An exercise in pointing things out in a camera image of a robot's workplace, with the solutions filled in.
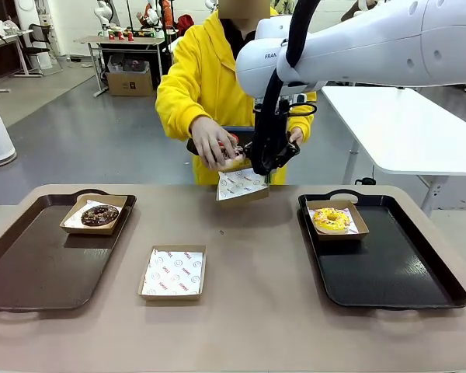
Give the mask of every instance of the yellow donut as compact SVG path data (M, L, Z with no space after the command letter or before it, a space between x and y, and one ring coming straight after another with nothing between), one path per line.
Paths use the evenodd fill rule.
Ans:
M312 221L317 230L329 235L345 234L350 225L345 212L330 207L316 210Z

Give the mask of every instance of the chair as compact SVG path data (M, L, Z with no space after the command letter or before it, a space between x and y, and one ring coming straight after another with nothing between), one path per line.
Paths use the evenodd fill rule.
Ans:
M39 43L46 43L47 45L50 46L50 49L52 49L52 43L50 42L50 39L48 37L48 35L50 33L50 26L40 26L40 25L32 24L32 25L30 25L30 30L33 31L30 34L30 39L31 39L32 42L36 41L36 42L39 42ZM33 56L33 57L35 57L37 59L38 72L43 76L57 74L58 72L62 72L64 70L62 68L62 65L61 65L60 61L56 58L56 61L57 61L58 65L59 65L59 67L61 69L57 70L57 71L54 71L54 72L51 72L51 73L47 73L47 74L45 74L43 72L43 70L41 69L41 66L40 66L40 57L38 56L38 54L43 53L43 52L50 52L50 49L48 49L48 48L38 48L38 47L25 47L25 48L23 48L23 51L24 51L25 54L27 54L28 56Z

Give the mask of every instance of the red backpack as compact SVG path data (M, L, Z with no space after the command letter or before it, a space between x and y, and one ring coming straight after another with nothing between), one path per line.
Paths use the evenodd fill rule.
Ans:
M182 37L185 35L185 32L193 26L195 23L193 22L192 16L189 14L185 14L178 18L178 36Z

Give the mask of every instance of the tray rim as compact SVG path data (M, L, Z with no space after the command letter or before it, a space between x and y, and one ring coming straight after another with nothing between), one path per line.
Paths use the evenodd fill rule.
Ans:
M361 194L359 192L356 192L355 190L349 190L349 189L333 190L333 191L328 192L327 194L301 194L298 197L298 202L299 202L299 206L300 206L300 208L298 209L298 212L301 214L301 217L303 218L304 223L305 223L305 227L301 227L301 228L304 228L304 233L306 233L308 235L308 237L309 237L309 239L311 241L312 252L315 255L315 262L318 264L319 276L321 277L322 284L323 284L323 286L325 288L326 296L328 297L329 300L331 300L336 305L338 305L340 307L347 308L347 309L383 309L383 310L390 310L390 311L406 311L406 310L421 311L421 310L435 310L435 309L438 309L438 310L441 310L441 309L444 309L444 310L445 309L462 309L462 308L466 307L466 302L464 304L462 304L462 305L434 305L434 306L419 305L419 306L415 306L415 307L396 306L396 305L394 305L394 306L390 306L390 305L365 305L365 304L362 304L362 305L349 305L349 304L345 304L345 303L342 303L342 302L337 301L336 299L334 299L330 295L327 281L326 281L325 277L323 276L324 272L322 270L322 265L321 265L321 262L320 262L320 260L318 258L318 254L316 253L315 240L317 242L319 242L319 240L317 239L317 232L315 232L316 233L316 239L314 237L314 232L312 232L312 230L315 231L315 228L314 228L314 226L312 224L312 221L310 219L306 202L308 200L308 197L311 197L311 196L328 197L328 199L330 199L331 196L337 195L337 194L349 194L349 195L353 195L355 197L358 197L358 199L360 197L374 197L374 198L381 198L381 199L383 199L383 197L391 198L401 208L402 212L409 218L411 223L414 224L415 227L417 227L417 229L419 230L419 233L423 236L423 238L429 243L428 238L425 237L425 235L423 234L421 229L414 223L414 221L409 217L409 214L406 212L406 210L404 210L404 208L400 205L400 203L393 196L384 195L384 194L365 194L364 195L364 194ZM457 277L454 275L454 273L450 270L448 265L446 265L446 263L443 261L442 257L436 252L435 247L433 245L431 245L431 247L432 247L432 250L437 255L438 260L443 264L445 269L447 269L449 271L450 275L455 279L455 281L457 282L457 286L466 294L466 289L464 289L461 282L457 279Z
M45 197L46 198L52 198L52 197L73 197L75 198L75 200L78 200L78 198L82 195L86 195L86 194L98 194L98 195L112 195L111 193L107 193L105 192L104 190L98 190L98 189L93 189L93 188L87 188L87 189L81 189L77 192L74 192L74 193L47 193L47 194L39 194L37 196L35 196L32 200L28 200L29 203L25 205L25 207L18 213L14 216L13 219L11 219L6 227L5 227L5 230L3 230L2 233L0 233L0 241L2 239L4 239L4 237L7 235L7 232L12 229L12 226L20 219L22 218L28 211L29 209L34 205L36 204L39 200L41 199L44 199ZM131 212L133 211L133 208L134 208L134 205L136 204L137 202L137 197L133 194L114 194L114 195L122 195L122 196L125 196L127 197L125 203L124 203L124 206L123 206L123 209L127 209L128 210L128 213L127 213L127 216L125 217L125 219L120 219L117 223L118 224L121 224L122 227L121 227L121 230L119 230L119 232L117 233L117 237L114 241L114 244L113 244L113 247L112 247L112 250L110 252L110 255L108 256L103 268L102 268L102 272L95 284L95 286L93 287L92 289L92 292L89 294L89 296L87 297L86 300L84 300L82 303L78 304L78 305L75 305L75 306L70 306L70 307L0 307L0 312L10 312L10 313L25 313L25 312L55 312L55 311L64 311L64 310L75 310L75 309L80 309L83 305L85 305L86 303L88 303L92 297L93 297L93 294L95 294L95 290L97 289L97 287L99 286L99 282L101 281L102 279L102 276L103 276L103 273L106 269L106 266L108 264L108 262L110 261L110 258L113 254L113 251L114 249L116 248L117 246L117 243L119 242L119 239L120 239L120 236L121 236L121 233L123 232L124 230L124 227L126 226L126 223L128 221L128 219L130 218L131 216ZM48 205L47 207L52 207L52 206L70 206L69 204L66 204L66 205L56 205L56 204L51 204L51 205Z

